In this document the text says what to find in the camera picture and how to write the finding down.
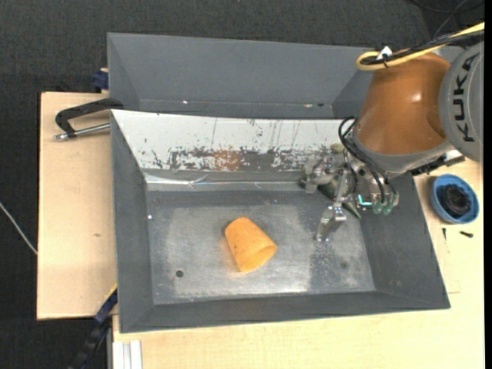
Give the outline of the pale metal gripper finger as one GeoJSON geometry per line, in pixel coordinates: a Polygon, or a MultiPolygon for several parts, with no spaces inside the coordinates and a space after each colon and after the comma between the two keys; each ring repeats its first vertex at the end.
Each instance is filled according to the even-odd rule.
{"type": "Polygon", "coordinates": [[[331,240],[331,235],[334,234],[339,227],[347,220],[347,216],[343,207],[329,206],[327,208],[325,241],[331,240]]]}
{"type": "Polygon", "coordinates": [[[321,213],[321,217],[318,223],[315,239],[318,242],[326,241],[327,234],[333,224],[334,209],[332,205],[326,205],[321,213]]]}

